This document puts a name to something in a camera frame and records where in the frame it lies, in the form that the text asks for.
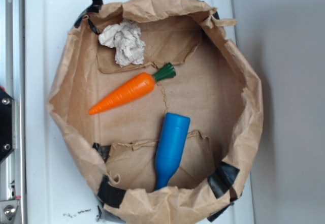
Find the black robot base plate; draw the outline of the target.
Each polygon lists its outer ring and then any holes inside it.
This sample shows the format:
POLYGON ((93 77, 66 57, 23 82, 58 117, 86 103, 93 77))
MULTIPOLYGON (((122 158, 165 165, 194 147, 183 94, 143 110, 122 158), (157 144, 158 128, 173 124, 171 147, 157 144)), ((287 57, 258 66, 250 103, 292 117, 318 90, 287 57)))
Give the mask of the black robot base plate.
POLYGON ((13 110, 12 98, 1 87, 0 140, 1 163, 13 150, 13 110))

